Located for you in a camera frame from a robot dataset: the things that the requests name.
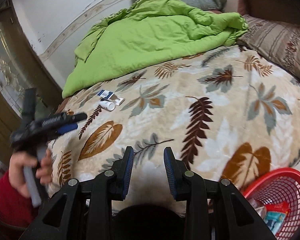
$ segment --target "leaf-patterned blanket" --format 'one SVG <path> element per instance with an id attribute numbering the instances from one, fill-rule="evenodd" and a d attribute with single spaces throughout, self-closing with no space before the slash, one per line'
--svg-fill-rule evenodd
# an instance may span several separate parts
<path id="1" fill-rule="evenodd" d="M 109 112 L 100 89 L 125 101 Z M 185 212 L 169 191 L 163 150 L 207 179 L 226 177 L 245 188 L 258 176 L 300 160 L 300 83 L 243 46 L 218 49 L 147 67 L 80 91 L 66 104 L 86 112 L 79 128 L 50 142 L 50 195 L 70 178 L 94 178 L 133 146 L 124 207 L 153 203 Z"/>

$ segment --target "red basket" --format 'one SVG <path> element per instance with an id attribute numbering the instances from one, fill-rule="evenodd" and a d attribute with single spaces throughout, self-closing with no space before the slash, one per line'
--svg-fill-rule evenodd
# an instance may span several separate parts
<path id="1" fill-rule="evenodd" d="M 246 199 L 254 198 L 263 204 L 289 203 L 283 226 L 275 235 L 277 240 L 288 240 L 300 225 L 300 172 L 292 168 L 271 171 L 254 183 L 243 193 Z"/>

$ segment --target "person's hand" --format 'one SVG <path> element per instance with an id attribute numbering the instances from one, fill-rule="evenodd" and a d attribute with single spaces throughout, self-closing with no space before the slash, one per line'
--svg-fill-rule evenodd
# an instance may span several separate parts
<path id="1" fill-rule="evenodd" d="M 38 160 L 26 152 L 16 152 L 12 154 L 9 165 L 9 182 L 23 197 L 30 198 L 28 188 L 23 176 L 23 167 L 36 167 Z M 52 182 L 52 159 L 50 150 L 46 151 L 46 156 L 40 162 L 41 168 L 37 170 L 36 177 L 41 184 Z"/>

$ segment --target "wall trim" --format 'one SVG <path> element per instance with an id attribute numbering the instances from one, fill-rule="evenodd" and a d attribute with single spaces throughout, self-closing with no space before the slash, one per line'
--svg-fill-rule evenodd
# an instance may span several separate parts
<path id="1" fill-rule="evenodd" d="M 108 9 L 112 5 L 121 1 L 123 0 L 102 0 L 87 11 L 83 12 L 79 17 L 77 17 L 77 19 L 69 24 L 63 30 L 63 32 L 59 34 L 59 36 L 49 45 L 44 53 L 39 55 L 40 60 L 42 60 L 42 62 L 45 62 L 55 52 L 55 50 L 83 24 L 85 24 L 88 20 L 92 19 L 99 13 Z"/>

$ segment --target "white bottle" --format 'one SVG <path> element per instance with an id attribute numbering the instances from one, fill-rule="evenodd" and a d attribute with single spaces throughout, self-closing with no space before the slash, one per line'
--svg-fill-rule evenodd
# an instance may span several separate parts
<path id="1" fill-rule="evenodd" d="M 109 102 L 109 101 L 106 101 L 106 100 L 102 100 L 99 102 L 99 105 L 106 109 L 106 110 L 109 110 L 109 111 L 112 111 L 114 110 L 115 106 L 114 106 L 114 103 L 112 102 Z"/>

